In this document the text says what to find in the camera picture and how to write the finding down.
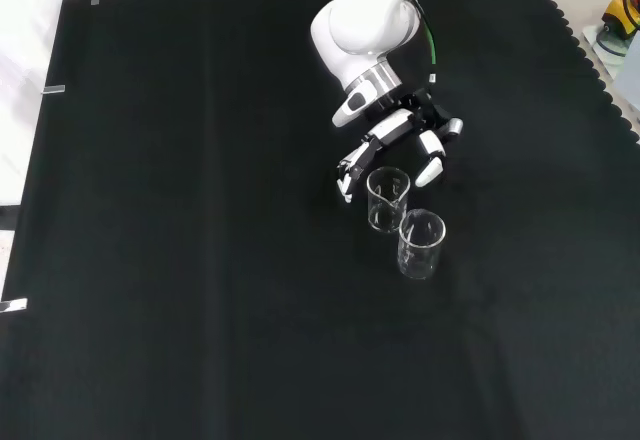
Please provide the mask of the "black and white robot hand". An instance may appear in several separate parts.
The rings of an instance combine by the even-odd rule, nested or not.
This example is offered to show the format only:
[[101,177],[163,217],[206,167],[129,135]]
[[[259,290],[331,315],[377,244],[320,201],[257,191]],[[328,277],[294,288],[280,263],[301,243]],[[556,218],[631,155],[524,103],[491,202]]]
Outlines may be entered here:
[[445,145],[457,138],[463,121],[435,104],[425,89],[407,94],[388,105],[382,118],[361,138],[360,145],[337,165],[337,187],[346,203],[352,201],[361,176],[378,155],[408,138],[416,138],[426,155],[426,165],[414,185],[425,187],[444,172]]

